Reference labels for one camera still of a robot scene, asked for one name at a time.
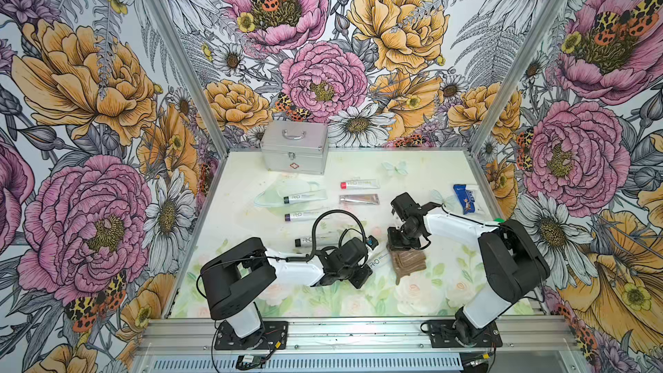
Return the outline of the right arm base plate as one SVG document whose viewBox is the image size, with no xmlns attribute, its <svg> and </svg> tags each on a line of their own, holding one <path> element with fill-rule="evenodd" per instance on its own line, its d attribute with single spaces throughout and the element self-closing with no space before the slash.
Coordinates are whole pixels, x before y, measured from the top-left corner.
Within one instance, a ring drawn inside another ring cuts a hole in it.
<svg viewBox="0 0 663 373">
<path fill-rule="evenodd" d="M 430 319 L 420 324 L 433 348 L 500 348 L 502 337 L 497 324 L 478 329 L 462 319 Z"/>
</svg>

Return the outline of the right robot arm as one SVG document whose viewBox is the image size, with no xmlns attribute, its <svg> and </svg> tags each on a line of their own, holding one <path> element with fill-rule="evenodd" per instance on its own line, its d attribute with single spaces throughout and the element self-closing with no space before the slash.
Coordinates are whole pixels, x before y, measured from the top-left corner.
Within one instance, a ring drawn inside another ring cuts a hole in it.
<svg viewBox="0 0 663 373">
<path fill-rule="evenodd" d="M 408 193 L 395 197 L 391 207 L 402 221 L 399 227 L 388 228 L 391 251 L 424 250 L 421 241 L 432 243 L 437 237 L 475 246 L 481 254 L 487 286 L 456 312 L 450 326 L 430 322 L 426 331 L 451 346 L 498 347 L 493 338 L 483 341 L 490 327 L 551 276 L 546 259 L 523 224 L 514 219 L 480 222 L 449 212 L 438 203 L 420 205 Z"/>
</svg>

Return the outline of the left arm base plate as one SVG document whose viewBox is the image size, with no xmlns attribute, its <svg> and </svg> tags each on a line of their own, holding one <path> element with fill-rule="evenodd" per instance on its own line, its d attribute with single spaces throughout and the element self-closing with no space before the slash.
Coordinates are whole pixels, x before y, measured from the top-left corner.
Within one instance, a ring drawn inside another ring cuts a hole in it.
<svg viewBox="0 0 663 373">
<path fill-rule="evenodd" d="M 285 350 L 288 340 L 288 321 L 264 321 L 255 332 L 240 338 L 228 321 L 216 331 L 213 348 L 216 351 Z"/>
</svg>

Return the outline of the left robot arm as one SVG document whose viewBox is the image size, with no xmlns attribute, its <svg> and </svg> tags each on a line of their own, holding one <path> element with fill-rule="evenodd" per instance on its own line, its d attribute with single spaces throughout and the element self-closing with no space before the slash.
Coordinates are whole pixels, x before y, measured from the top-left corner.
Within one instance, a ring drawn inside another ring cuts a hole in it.
<svg viewBox="0 0 663 373">
<path fill-rule="evenodd" d="M 252 237 L 207 262 L 200 271 L 202 295 L 214 321 L 223 321 L 239 339 L 263 328 L 256 299 L 274 283 L 327 287 L 348 281 L 359 289 L 372 275 L 368 256 L 378 241 L 350 238 L 340 246 L 316 250 L 313 257 L 290 256 L 267 248 Z"/>
</svg>

